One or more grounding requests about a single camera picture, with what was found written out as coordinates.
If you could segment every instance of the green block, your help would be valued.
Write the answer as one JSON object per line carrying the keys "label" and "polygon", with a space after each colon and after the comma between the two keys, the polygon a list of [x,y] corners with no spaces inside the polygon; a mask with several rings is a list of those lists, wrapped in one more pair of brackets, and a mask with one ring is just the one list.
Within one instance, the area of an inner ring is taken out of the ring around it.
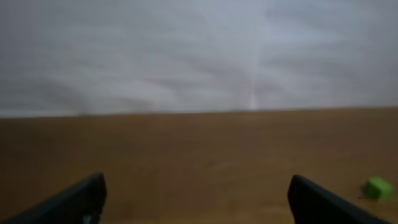
{"label": "green block", "polygon": [[394,187],[381,177],[372,177],[366,182],[364,193],[373,199],[387,199],[394,194]]}

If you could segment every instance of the white backdrop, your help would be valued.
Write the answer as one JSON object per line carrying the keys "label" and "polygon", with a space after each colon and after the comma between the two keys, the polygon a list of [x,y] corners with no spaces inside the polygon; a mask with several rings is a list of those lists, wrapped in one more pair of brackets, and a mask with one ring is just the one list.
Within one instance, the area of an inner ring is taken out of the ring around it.
{"label": "white backdrop", "polygon": [[0,116],[398,105],[396,0],[2,0]]}

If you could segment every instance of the wooden surface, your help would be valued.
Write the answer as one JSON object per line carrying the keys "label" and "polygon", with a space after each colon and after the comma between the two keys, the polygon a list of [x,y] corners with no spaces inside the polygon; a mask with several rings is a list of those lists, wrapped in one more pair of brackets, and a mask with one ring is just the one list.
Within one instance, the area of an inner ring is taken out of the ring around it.
{"label": "wooden surface", "polygon": [[398,186],[397,129],[398,109],[0,119],[0,218],[102,171],[102,223],[293,223],[293,174],[398,223],[358,199]]}

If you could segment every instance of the green cube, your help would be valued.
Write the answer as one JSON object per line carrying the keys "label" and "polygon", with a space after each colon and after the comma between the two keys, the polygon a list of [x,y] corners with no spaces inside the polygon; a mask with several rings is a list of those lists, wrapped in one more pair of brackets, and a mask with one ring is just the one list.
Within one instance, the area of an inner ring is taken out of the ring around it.
{"label": "green cube", "polygon": [[366,182],[364,193],[373,199],[387,199],[394,194],[394,187],[381,177],[372,177]]}

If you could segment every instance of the white wall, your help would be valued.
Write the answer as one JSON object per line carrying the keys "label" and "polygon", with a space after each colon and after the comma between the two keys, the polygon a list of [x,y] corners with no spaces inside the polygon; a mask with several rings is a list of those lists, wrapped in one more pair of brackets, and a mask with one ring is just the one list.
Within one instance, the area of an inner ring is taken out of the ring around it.
{"label": "white wall", "polygon": [[396,0],[3,0],[0,116],[398,105]]}

